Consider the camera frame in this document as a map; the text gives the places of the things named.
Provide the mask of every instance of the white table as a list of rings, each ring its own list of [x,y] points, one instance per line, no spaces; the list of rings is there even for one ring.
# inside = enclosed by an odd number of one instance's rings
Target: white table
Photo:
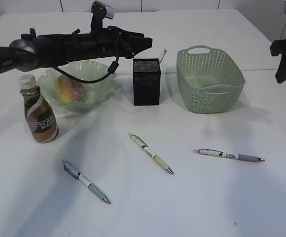
[[[5,14],[0,18],[0,46],[8,46],[32,27],[38,35],[71,34],[77,28],[86,33],[91,17],[87,12]],[[137,55],[139,58],[158,58],[166,47],[163,73],[175,73],[177,52],[195,45],[226,51],[241,70],[276,69],[280,62],[270,54],[270,41],[234,9],[116,13],[113,20],[105,19],[104,25],[153,38],[153,48]],[[111,61],[101,60],[107,65]],[[120,59],[117,73],[132,74],[132,68],[132,60]]]
[[[209,115],[186,109],[176,74],[162,75],[156,107],[134,107],[132,76],[118,76],[115,94],[97,109],[57,115],[60,136],[49,144],[30,138],[16,83],[22,73],[0,75],[0,237],[286,236],[286,82],[278,85],[275,72],[244,71],[239,101]],[[128,132],[140,135],[175,175]],[[266,162],[206,157],[195,148]],[[112,205],[72,179],[61,159],[80,168]]]

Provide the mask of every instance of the fruit bowl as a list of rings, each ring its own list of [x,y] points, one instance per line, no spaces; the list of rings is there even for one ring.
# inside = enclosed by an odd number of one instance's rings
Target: fruit bowl
[[[60,67],[63,71],[82,80],[96,80],[107,73],[108,67],[105,64],[94,60],[71,62]],[[110,75],[101,82],[94,84],[81,83],[81,97],[79,100],[72,100],[64,103],[56,87],[56,80],[62,74],[54,69],[46,70],[38,79],[42,95],[49,100],[53,106],[59,106],[70,112],[85,113],[94,108],[105,99],[109,98],[114,90],[113,78]]]

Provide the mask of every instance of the plastic basket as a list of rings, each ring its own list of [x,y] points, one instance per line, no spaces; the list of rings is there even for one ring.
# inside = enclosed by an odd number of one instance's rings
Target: plastic basket
[[[195,48],[209,52],[189,53]],[[185,105],[195,113],[229,110],[245,84],[241,70],[226,52],[202,45],[178,52],[177,80]]]

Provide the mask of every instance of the plastic bottle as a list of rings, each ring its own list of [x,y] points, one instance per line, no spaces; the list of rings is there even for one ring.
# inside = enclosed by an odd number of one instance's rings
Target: plastic bottle
[[[58,125],[51,106],[40,93],[35,77],[23,75],[18,82],[25,101],[25,118],[34,139],[40,143],[53,141],[59,133]]]

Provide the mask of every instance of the cable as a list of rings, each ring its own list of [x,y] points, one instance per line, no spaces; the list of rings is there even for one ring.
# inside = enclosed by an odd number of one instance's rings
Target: cable
[[[54,70],[62,73],[63,75],[67,76],[68,78],[70,78],[72,80],[75,80],[75,81],[77,81],[79,83],[93,84],[93,83],[98,83],[98,82],[103,81],[104,79],[109,77],[111,74],[113,74],[115,72],[115,70],[117,69],[118,65],[119,65],[118,64],[118,62],[119,62],[119,47],[118,47],[119,34],[117,34],[117,39],[116,39],[114,33],[112,32],[112,30],[110,30],[109,32],[110,32],[112,40],[113,40],[113,42],[115,44],[116,60],[112,62],[111,66],[108,68],[108,73],[106,75],[104,75],[103,77],[101,77],[99,79],[96,79],[96,80],[81,80],[81,79],[78,79],[78,78],[68,74],[67,72],[63,71],[62,69],[60,69],[58,67],[51,66],[51,68],[53,68]],[[46,64],[47,67],[49,67],[48,66],[48,64],[49,64],[48,61],[45,60],[44,58],[42,58],[41,56],[39,56],[36,53],[27,51],[25,49],[14,48],[14,47],[0,47],[0,49],[6,49],[6,50],[9,50],[9,51],[20,52],[20,53],[25,53],[25,54],[32,55],[35,58],[39,59],[44,64]]]

